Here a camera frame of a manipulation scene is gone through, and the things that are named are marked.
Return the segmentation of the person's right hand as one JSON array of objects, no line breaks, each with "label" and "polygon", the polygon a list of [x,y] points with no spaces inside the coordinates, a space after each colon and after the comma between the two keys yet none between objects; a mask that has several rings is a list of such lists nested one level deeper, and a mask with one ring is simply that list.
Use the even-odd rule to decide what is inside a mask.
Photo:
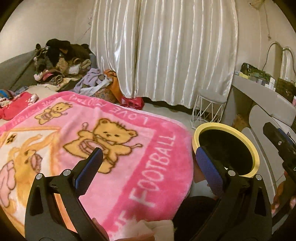
[{"label": "person's right hand", "polygon": [[[271,214],[274,215],[278,212],[281,202],[283,201],[283,195],[287,192],[288,185],[286,181],[283,181],[277,188],[276,194],[273,198],[273,203],[271,204]],[[295,207],[295,194],[290,197],[289,207],[291,210]]]}]

